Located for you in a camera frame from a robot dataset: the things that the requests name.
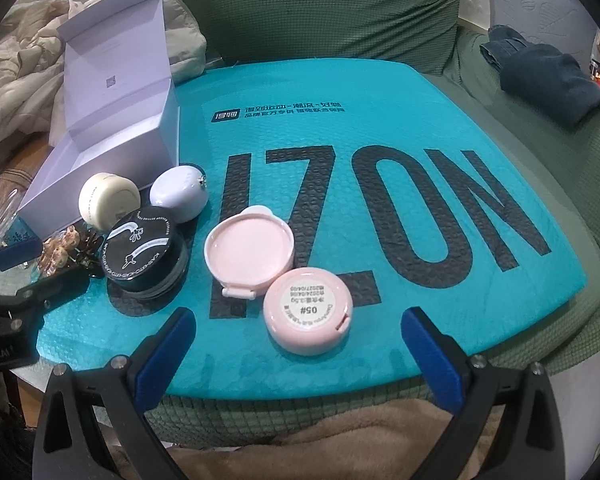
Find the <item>metal screw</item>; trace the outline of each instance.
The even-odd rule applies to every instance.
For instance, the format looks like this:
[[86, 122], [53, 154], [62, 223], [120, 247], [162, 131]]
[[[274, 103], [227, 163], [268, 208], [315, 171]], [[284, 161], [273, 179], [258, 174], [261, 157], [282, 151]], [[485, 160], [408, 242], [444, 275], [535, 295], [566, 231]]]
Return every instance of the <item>metal screw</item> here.
[[126, 355], [116, 355], [109, 361], [111, 368], [115, 370], [122, 370], [126, 366], [126, 363], [129, 361], [129, 358]]
[[66, 373], [67, 365], [64, 363], [57, 364], [54, 366], [54, 375], [61, 376]]
[[484, 368], [488, 363], [487, 359], [485, 359], [484, 356], [481, 356], [480, 354], [472, 355], [470, 361], [471, 366], [474, 368]]
[[530, 368], [533, 375], [544, 374], [544, 367], [540, 363], [531, 363]]

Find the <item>beige fleece blanket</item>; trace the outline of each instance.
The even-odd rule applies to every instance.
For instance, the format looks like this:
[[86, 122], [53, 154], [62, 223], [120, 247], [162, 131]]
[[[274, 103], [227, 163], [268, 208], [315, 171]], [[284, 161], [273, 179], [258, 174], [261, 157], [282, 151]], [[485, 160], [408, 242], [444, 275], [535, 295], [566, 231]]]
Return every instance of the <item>beige fleece blanket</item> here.
[[[478, 474], [501, 414], [491, 413], [460, 480]], [[268, 446], [168, 452], [191, 480], [406, 480], [450, 420], [425, 400], [401, 399], [331, 416]], [[137, 478], [119, 447], [112, 455], [125, 479]]]

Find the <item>dark blue cloth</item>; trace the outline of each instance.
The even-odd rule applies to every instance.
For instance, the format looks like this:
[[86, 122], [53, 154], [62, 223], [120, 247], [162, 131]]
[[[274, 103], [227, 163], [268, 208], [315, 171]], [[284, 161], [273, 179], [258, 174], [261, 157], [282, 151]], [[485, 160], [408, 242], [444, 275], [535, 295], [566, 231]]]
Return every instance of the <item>dark blue cloth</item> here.
[[600, 87], [573, 56], [548, 44], [533, 44], [511, 27], [496, 25], [480, 46], [500, 72], [500, 88], [537, 107], [558, 124], [573, 129], [590, 111], [600, 109]]

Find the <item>blue gripper pad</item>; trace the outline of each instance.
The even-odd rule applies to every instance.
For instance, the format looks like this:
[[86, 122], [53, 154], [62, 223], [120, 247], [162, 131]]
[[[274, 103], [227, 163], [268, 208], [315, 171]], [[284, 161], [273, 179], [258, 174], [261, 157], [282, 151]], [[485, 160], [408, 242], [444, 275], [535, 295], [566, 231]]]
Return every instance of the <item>blue gripper pad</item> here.
[[180, 307], [131, 356], [128, 380], [138, 413], [154, 409], [196, 337], [196, 317]]
[[442, 335], [419, 307], [404, 311], [400, 331], [436, 397], [436, 404], [443, 410], [457, 413], [464, 404], [468, 380], [464, 352], [452, 338]]

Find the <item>product label sticker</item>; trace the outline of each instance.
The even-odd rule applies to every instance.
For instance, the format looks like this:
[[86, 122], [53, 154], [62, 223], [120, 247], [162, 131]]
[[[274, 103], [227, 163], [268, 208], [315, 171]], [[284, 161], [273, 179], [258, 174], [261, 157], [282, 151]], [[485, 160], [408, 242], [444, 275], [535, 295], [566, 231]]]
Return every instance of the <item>product label sticker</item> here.
[[282, 295], [282, 309], [288, 320], [310, 330], [324, 325], [333, 315], [336, 298], [330, 287], [317, 280], [293, 282]]

